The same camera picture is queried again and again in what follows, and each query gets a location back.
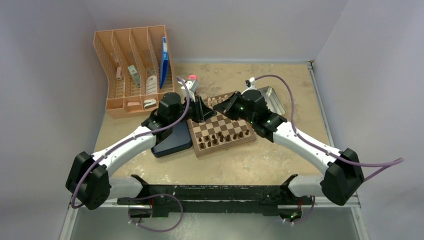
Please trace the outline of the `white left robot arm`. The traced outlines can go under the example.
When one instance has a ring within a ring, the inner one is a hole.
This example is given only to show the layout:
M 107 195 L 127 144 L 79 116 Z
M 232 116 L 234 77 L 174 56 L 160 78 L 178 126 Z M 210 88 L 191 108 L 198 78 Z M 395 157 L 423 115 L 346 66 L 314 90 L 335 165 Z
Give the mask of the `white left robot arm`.
M 203 123 L 216 115 L 200 96 L 186 97 L 181 102 L 175 92 L 166 93 L 149 117 L 132 133 L 104 150 L 78 153 L 72 163 L 65 187 L 71 192 L 73 209 L 86 206 L 94 210 L 110 197 L 110 176 L 141 152 L 163 142 L 180 122 L 192 120 Z

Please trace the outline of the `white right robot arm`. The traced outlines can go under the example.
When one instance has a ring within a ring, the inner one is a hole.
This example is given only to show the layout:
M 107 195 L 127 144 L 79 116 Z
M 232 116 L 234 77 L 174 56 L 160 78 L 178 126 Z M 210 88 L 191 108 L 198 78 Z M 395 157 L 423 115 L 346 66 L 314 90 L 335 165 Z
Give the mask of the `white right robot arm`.
M 293 129 L 291 122 L 268 108 L 259 90 L 236 91 L 213 109 L 233 121 L 247 121 L 258 136 L 290 149 L 320 171 L 316 176 L 298 175 L 281 189 L 280 196 L 288 204 L 315 195 L 343 206 L 364 182 L 354 150 L 339 150 Z

